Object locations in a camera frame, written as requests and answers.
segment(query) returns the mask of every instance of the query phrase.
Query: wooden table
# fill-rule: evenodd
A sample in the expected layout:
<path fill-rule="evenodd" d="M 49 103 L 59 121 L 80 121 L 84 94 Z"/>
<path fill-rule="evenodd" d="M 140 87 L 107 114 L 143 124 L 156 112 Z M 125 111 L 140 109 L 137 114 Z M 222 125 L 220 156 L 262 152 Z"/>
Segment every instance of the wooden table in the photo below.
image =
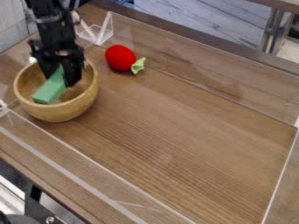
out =
<path fill-rule="evenodd" d="M 298 0 L 248 0 L 252 3 L 263 4 L 280 11 L 290 11 L 294 14 L 299 13 L 299 1 Z"/>
<path fill-rule="evenodd" d="M 99 24 L 105 11 L 91 3 L 81 15 Z M 85 51 L 101 77 L 97 99 L 69 122 L 37 121 L 15 100 L 25 42 L 0 56 L 1 159 L 92 223 L 291 223 L 272 219 L 276 209 L 283 221 L 298 214 L 291 191 L 276 192 L 298 78 L 117 14 L 113 26 L 113 38 Z M 147 57 L 139 76 L 108 68 L 112 44 Z"/>

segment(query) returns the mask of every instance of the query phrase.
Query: green block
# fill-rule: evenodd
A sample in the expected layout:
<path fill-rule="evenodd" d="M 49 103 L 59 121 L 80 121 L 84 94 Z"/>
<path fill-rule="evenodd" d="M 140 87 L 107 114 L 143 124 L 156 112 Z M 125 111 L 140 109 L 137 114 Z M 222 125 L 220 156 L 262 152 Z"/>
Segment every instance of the green block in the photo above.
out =
<path fill-rule="evenodd" d="M 43 83 L 39 90 L 32 96 L 32 100 L 40 104 L 53 104 L 61 97 L 65 91 L 65 84 L 63 79 L 64 71 L 60 66 L 51 78 Z"/>

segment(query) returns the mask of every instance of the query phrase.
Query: red strawberry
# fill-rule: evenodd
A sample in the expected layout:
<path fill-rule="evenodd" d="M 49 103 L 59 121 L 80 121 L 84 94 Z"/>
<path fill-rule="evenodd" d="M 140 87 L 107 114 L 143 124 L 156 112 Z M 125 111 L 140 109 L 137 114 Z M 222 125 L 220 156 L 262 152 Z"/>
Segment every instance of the red strawberry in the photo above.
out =
<path fill-rule="evenodd" d="M 105 58 L 108 65 L 116 71 L 132 70 L 136 74 L 144 69 L 145 58 L 136 60 L 135 53 L 123 45 L 112 45 L 107 49 Z"/>

